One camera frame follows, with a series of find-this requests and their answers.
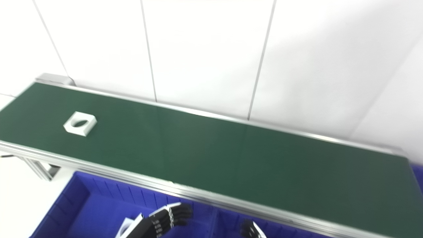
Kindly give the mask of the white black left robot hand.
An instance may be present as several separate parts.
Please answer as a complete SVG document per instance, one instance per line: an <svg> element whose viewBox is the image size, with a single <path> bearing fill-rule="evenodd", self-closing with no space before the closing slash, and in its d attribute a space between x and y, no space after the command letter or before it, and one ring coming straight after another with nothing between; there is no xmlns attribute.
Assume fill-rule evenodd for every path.
<svg viewBox="0 0 423 238"><path fill-rule="evenodd" d="M137 217L121 235L121 238L160 238L174 226L186 226L192 217L192 206L176 202L165 205L148 217Z"/></svg>

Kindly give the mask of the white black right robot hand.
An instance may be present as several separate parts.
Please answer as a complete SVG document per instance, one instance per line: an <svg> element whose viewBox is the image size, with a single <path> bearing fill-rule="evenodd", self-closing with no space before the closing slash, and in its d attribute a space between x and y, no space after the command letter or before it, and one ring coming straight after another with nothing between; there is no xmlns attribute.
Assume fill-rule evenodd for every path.
<svg viewBox="0 0 423 238"><path fill-rule="evenodd" d="M243 220L239 234L244 238L266 238L264 232L253 220Z"/></svg>

